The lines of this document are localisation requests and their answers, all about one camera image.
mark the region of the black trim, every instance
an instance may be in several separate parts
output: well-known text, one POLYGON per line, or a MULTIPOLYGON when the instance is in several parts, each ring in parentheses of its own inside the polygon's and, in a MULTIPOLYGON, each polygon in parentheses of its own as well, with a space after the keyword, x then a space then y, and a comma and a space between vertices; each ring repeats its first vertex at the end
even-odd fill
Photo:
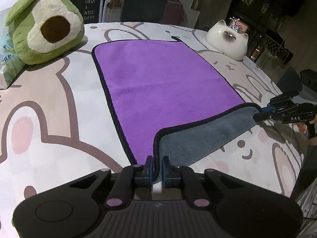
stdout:
MULTIPOLYGON (((182 42, 183 44, 185 44, 183 41, 181 41, 180 39, 178 39, 176 37, 172 37, 172 38, 173 39, 175 38, 176 41, 172 41, 172 40, 159 40, 159 41, 182 42)), ((100 45, 103 45, 103 44, 107 44, 107 43, 118 42, 118 41, 137 41, 137 40, 143 40, 143 39, 122 39, 122 40, 114 40, 114 41, 110 41, 110 42, 105 42, 105 43, 101 43, 101 44, 96 45, 91 51, 91 56, 92 56, 92 58, 94 60, 94 63, 96 65, 97 72, 98 72, 98 75, 99 75, 99 78, 100 78, 100 81, 101 81, 102 88, 103 88, 103 90, 105 92, 107 104, 108 104, 108 107, 109 107, 109 110, 110 110, 110 114, 112 116, 112 119, 113 119, 113 122, 114 122, 114 125, 115 125, 115 128, 116 128, 117 134, 118 134, 119 139, 121 141, 123 150, 124 150, 126 156, 128 157, 129 162, 132 165, 137 164, 137 161, 134 158, 134 155, 133 155, 133 153, 131 151, 131 148, 129 147, 129 144, 128 144, 127 140, 126 140, 126 137, 125 137, 125 135, 123 133, 122 127, 121 127, 120 122, 118 120, 118 116, 117 116, 117 114, 115 112, 115 108, 114 108, 114 105, 112 103, 111 94, 109 92, 109 89, 108 89, 108 86, 107 86, 106 81, 104 79, 104 76, 102 74, 102 70, 100 68, 99 62, 98 62, 98 60, 96 58, 96 55, 95 55, 95 49, 96 49, 96 47, 98 47, 100 45)), ((223 77, 223 79, 232 87, 232 85, 226 80, 225 77, 223 77)), ((244 99, 240 96, 240 94, 233 87, 232 87, 232 89, 239 95, 239 97, 242 99, 242 101, 244 101, 244 99)), ((235 107, 233 107, 233 108, 231 108, 231 109, 229 109, 229 110, 227 110, 227 111, 225 111, 225 112, 223 112, 221 114, 212 116, 210 118, 207 118, 207 119, 204 119, 204 120, 200 120, 200 121, 196 121, 196 122, 192 122, 192 123, 182 124, 182 125, 178 125, 178 126, 174 126, 174 127, 167 127, 167 128, 163 128, 163 129, 159 130, 157 132, 157 134, 155 135, 154 142, 153 142, 153 156, 154 156, 153 181, 155 181, 157 179, 157 177, 159 176, 159 171, 160 171, 159 142, 160 142, 160 139, 163 136, 165 136, 167 134, 174 133, 174 132, 178 132, 178 131, 181 131, 181 130, 185 130, 185 129, 189 129, 189 128, 192 128, 192 127, 196 127, 196 126, 199 126, 199 125, 202 125, 202 124, 205 124, 205 123, 208 123, 210 121, 213 121, 213 120, 215 120, 217 118, 220 118, 220 117, 222 117, 222 116, 224 116, 224 115, 226 115, 228 113, 231 113, 231 112, 233 112, 235 110, 238 110, 238 109, 241 109, 241 108, 244 108, 244 107, 254 107, 254 108, 258 109, 259 112, 262 111, 262 109, 261 109, 261 107, 259 105, 255 104, 255 103, 246 103, 244 101, 243 104, 237 105, 237 106, 235 106, 235 107)))

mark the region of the cartoon tablecloth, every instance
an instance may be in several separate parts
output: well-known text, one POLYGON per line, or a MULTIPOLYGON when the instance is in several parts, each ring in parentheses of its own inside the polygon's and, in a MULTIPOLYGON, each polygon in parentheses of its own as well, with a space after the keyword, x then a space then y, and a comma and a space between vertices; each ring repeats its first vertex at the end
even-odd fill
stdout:
MULTIPOLYGON (((207 44, 206 32, 153 23, 85 25, 83 44, 61 58, 27 67, 0 90, 0 237, 17 238, 12 213, 25 198, 101 168, 129 165, 91 56, 123 39, 183 41, 207 60, 245 102, 265 107, 281 94, 247 57, 234 61, 207 44)), ((265 121, 192 164, 214 168, 290 196, 306 142, 293 125, 265 121)))

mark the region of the avocado plush toy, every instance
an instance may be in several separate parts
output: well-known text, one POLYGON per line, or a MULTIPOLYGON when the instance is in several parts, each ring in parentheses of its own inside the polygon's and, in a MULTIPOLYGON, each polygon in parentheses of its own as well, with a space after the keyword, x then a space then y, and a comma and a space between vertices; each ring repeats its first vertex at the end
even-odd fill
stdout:
POLYGON ((69 0, 19 0, 5 20, 13 23, 14 50, 26 64, 48 62, 78 45, 83 22, 69 0))

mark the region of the white ceramic cat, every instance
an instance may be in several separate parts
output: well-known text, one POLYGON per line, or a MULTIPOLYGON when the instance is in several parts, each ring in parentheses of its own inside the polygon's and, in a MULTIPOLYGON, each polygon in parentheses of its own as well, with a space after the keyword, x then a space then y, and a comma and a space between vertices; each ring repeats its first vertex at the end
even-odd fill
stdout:
POLYGON ((233 60, 240 61, 247 53, 248 34, 239 34, 226 25, 224 20, 218 21, 207 33, 209 45, 233 60))

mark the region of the purple towel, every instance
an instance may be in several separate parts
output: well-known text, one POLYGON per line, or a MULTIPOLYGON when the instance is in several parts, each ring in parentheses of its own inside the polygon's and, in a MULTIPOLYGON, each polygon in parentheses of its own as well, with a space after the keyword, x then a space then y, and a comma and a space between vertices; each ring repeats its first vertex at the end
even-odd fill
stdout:
POLYGON ((160 129, 244 103, 224 77, 183 42, 113 41, 96 46, 93 58, 125 152, 139 164, 153 155, 160 129))

